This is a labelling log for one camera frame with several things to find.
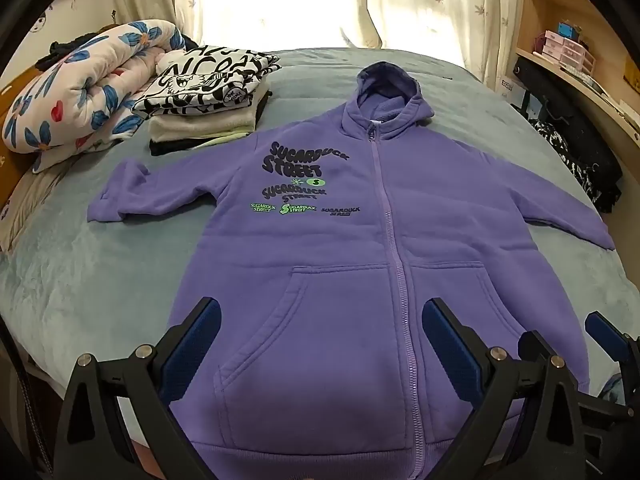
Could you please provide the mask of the wooden bookshelf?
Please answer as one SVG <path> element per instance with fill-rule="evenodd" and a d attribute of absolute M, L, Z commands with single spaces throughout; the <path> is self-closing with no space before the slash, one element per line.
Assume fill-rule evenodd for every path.
<path fill-rule="evenodd" d="M 568 95 L 601 130 L 615 155 L 636 174 L 639 171 L 638 131 L 618 114 L 613 104 L 600 98 L 559 66 L 534 53 L 537 36 L 548 29 L 555 29 L 562 21 L 578 26 L 586 35 L 586 44 L 596 59 L 593 78 L 597 83 L 615 103 L 625 102 L 633 110 L 638 110 L 639 95 L 624 79 L 627 50 L 589 0 L 523 0 L 514 52 L 537 64 L 554 81 L 562 80 Z"/>

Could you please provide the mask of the black white patterned folded garment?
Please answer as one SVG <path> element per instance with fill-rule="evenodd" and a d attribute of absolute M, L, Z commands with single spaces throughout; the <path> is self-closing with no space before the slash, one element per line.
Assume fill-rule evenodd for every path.
<path fill-rule="evenodd" d="M 137 116 L 200 116 L 252 104 L 265 78 L 280 70 L 280 58 L 245 49 L 201 46 L 162 68 L 131 105 Z"/>

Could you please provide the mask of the grey-blue bed blanket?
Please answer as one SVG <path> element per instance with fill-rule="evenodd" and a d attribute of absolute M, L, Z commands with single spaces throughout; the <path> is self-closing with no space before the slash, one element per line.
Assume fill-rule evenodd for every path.
<path fill-rule="evenodd" d="M 427 127 L 512 162 L 592 208 L 559 157 L 507 102 L 461 67 L 407 52 L 318 49 L 285 52 L 259 131 L 333 110 L 357 91 L 362 70 L 385 62 L 420 86 L 432 109 Z M 1 260 L 1 312 L 15 338 L 59 384 L 76 358 L 124 356 L 153 342 L 170 315 L 186 267 L 213 214 L 198 196 L 169 214 L 92 221 L 89 205 L 127 160 L 158 169 L 192 156 L 153 157 L 144 133 L 98 156 L 82 158 L 38 208 L 12 254 Z M 531 223 L 533 241 L 560 280 L 580 326 L 593 310 L 623 330 L 639 329 L 639 294 L 613 247 L 602 248 L 551 226 Z M 585 338 L 589 387 L 599 392 L 614 364 Z"/>

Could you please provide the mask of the light green folded garment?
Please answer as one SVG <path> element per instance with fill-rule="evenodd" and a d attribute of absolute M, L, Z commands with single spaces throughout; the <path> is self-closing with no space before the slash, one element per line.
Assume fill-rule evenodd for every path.
<path fill-rule="evenodd" d="M 222 136 L 214 136 L 213 138 L 194 139 L 194 142 L 196 146 L 217 145 L 240 140 L 245 138 L 246 136 L 248 136 L 248 132 L 229 132 L 223 134 Z"/>

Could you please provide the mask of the pink storage boxes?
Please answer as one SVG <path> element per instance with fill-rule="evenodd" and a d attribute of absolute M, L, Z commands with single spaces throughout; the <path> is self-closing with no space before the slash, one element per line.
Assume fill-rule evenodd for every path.
<path fill-rule="evenodd" d="M 574 70 L 592 75 L 596 59 L 582 44 L 552 30 L 546 30 L 534 43 L 534 51 L 551 63 L 566 65 Z"/>

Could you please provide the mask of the floral white blue quilt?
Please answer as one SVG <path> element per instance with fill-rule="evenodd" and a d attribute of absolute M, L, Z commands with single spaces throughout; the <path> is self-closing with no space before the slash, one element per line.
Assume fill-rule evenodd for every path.
<path fill-rule="evenodd" d="M 99 32 L 26 84 L 4 121 L 4 144 L 35 153 L 32 172 L 40 174 L 131 138 L 143 122 L 131 105 L 155 78 L 157 60 L 183 48 L 178 27 L 163 20 Z"/>

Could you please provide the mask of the purple zip hoodie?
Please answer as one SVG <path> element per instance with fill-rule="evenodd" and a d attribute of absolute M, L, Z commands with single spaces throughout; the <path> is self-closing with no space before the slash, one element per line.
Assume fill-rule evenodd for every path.
<path fill-rule="evenodd" d="M 385 62 L 333 110 L 158 169 L 127 160 L 92 221 L 213 196 L 170 319 L 216 299 L 221 329 L 178 423 L 221 479 L 422 479 L 470 412 L 421 326 L 444 300 L 509 352 L 541 333 L 589 387 L 582 326 L 531 223 L 602 248 L 600 216 L 533 172 L 427 127 Z"/>

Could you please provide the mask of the blue small box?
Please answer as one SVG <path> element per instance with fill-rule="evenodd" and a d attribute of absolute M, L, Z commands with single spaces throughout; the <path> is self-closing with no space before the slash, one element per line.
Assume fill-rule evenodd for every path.
<path fill-rule="evenodd" d="M 556 31 L 560 36 L 575 42 L 579 41 L 580 34 L 582 33 L 582 29 L 578 25 L 567 21 L 560 21 Z"/>

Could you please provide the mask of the black white clothes pile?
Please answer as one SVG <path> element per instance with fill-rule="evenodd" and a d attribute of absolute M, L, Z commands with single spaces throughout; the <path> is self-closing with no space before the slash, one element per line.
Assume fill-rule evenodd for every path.
<path fill-rule="evenodd" d="M 585 148 L 573 139 L 571 131 L 567 136 L 551 122 L 536 118 L 529 123 L 556 151 L 597 211 L 610 214 L 622 196 L 618 181 L 623 177 L 623 171 L 608 146 L 604 146 L 604 151 Z"/>

